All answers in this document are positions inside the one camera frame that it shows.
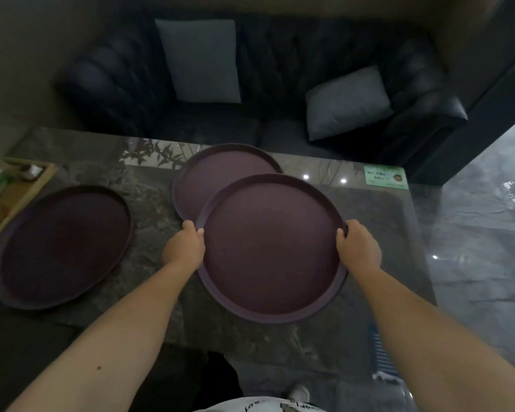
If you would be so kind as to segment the black leather sofa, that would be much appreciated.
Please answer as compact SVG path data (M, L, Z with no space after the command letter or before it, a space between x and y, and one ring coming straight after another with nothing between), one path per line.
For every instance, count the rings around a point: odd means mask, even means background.
M450 91L431 39L403 23L347 18L219 14L232 19L241 103L176 98L159 19L139 15L68 64L56 89L90 132L183 143L241 143L268 152L405 168L413 177L467 113ZM311 140L305 96L377 66L393 115Z

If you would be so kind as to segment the green label card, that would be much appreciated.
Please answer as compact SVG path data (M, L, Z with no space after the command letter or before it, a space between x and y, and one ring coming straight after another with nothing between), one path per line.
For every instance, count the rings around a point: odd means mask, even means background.
M366 185L409 190L406 173L402 167L364 164L364 174Z

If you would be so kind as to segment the small grey cushion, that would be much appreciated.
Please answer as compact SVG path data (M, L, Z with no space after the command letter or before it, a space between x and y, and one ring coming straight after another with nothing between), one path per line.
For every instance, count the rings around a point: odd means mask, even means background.
M310 89L305 103L312 142L376 124L394 114L377 65Z

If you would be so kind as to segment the person's white shirt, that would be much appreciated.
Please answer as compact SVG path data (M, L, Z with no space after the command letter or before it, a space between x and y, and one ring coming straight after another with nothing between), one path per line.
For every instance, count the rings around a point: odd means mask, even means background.
M327 412L309 403L289 399L257 396L241 397L221 402L194 412Z

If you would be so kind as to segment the person's right hand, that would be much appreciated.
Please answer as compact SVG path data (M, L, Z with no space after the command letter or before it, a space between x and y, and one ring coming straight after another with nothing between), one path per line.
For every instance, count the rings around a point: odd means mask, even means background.
M382 251L378 242L359 221L347 220L345 223L348 247L345 253L338 253L342 264L355 276L380 269Z

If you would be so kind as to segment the person's right forearm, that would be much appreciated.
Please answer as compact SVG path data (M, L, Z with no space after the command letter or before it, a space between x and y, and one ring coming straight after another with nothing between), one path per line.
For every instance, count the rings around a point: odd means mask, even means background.
M350 264L421 412L515 412L515 367L373 264Z

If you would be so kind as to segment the wooden tray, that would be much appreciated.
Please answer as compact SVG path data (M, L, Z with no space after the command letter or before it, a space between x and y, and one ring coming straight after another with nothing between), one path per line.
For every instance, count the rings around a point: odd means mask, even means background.
M58 168L53 163L0 158L0 169L11 177L6 189L0 194L0 233L31 203L54 177Z

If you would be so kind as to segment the person's black trousers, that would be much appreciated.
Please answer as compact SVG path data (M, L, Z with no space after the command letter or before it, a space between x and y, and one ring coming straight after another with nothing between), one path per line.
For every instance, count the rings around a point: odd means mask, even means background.
M222 353L164 344L129 412L194 412L244 397Z

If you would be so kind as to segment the large grey cushion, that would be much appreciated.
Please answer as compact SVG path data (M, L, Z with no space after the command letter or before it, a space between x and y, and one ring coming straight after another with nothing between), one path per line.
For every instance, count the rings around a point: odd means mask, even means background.
M176 98L240 104L234 20L155 20Z

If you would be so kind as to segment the person's white shoe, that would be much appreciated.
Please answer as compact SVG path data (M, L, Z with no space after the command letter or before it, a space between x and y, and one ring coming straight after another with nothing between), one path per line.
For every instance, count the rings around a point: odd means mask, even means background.
M310 403L310 391L308 388L298 383L288 393L287 399L296 403Z

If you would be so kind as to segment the round purple tray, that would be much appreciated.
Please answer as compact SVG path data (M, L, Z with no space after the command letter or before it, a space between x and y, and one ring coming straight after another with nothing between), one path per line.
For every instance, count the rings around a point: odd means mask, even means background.
M195 225L205 233L199 279L239 318L303 320L326 307L348 276L336 249L345 221L302 179L270 173L232 182L206 202Z
M267 152L251 145L220 144L197 152L172 181L172 203L181 220L196 221L205 204L222 188L247 176L283 173Z
M103 281L135 225L123 197L102 186L61 189L22 210L0 234L0 303L44 310Z

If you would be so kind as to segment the person's left hand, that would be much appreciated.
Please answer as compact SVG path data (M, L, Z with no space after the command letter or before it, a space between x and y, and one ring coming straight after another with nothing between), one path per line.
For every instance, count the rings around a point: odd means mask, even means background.
M187 273L195 272L204 260L205 242L182 235L181 230L170 238L162 252L163 265L176 265Z

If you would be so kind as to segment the person's left forearm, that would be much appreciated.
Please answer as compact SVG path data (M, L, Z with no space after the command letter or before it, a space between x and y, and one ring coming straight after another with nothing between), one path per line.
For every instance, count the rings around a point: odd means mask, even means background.
M5 412L128 412L198 266L165 265L80 334Z

